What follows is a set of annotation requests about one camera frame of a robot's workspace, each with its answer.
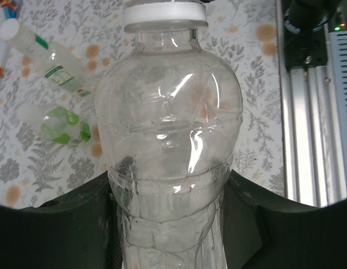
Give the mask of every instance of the floral patterned tablecloth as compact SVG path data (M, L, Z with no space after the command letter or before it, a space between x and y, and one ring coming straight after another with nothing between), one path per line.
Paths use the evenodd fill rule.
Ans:
M242 87L243 125L233 168L284 194L283 139L274 0L216 0L201 46L226 59ZM99 76L132 50L122 0L26 0L20 20L65 45ZM0 204L39 206L106 170L98 144L76 149L41 141L19 122L22 103L57 103L94 124L92 101L78 102L41 79L28 57L9 54L0 92Z

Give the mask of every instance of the white bottle cap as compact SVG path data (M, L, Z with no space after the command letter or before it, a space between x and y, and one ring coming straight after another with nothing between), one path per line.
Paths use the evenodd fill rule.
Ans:
M0 27L0 38L25 53L35 41L35 33L15 18L9 18Z
M22 104L18 108L16 115L20 121L32 126L41 124L43 118L45 117L40 107L35 104Z
M206 7L195 2L138 4L124 10L124 25L154 21L198 21L207 25Z

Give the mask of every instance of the bottle neck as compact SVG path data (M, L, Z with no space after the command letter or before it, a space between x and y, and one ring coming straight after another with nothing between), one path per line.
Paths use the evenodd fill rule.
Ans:
M200 50L197 29L141 32L135 35L134 53L174 53Z

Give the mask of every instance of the small white bottle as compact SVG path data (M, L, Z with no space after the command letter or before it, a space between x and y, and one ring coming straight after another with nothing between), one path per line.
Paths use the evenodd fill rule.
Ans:
M40 74L78 98L94 97L97 80L90 70L63 45L47 42L15 18L6 20L0 37L32 58Z
M44 140L76 147L90 140L89 123L57 104L22 104L17 110L20 121L31 125Z

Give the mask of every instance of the clear plastic bottle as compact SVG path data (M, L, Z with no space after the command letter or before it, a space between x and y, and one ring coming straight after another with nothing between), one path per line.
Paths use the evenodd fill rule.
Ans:
M204 5L125 4L135 49L96 94L124 267L223 269L219 208L242 122L237 77L198 43Z
M17 110L20 121L31 125L44 140L77 147L91 138L87 120L56 104L22 104Z
M93 73L63 45L45 41L15 18L6 20L0 37L34 60L40 74L77 98L94 97L97 80Z

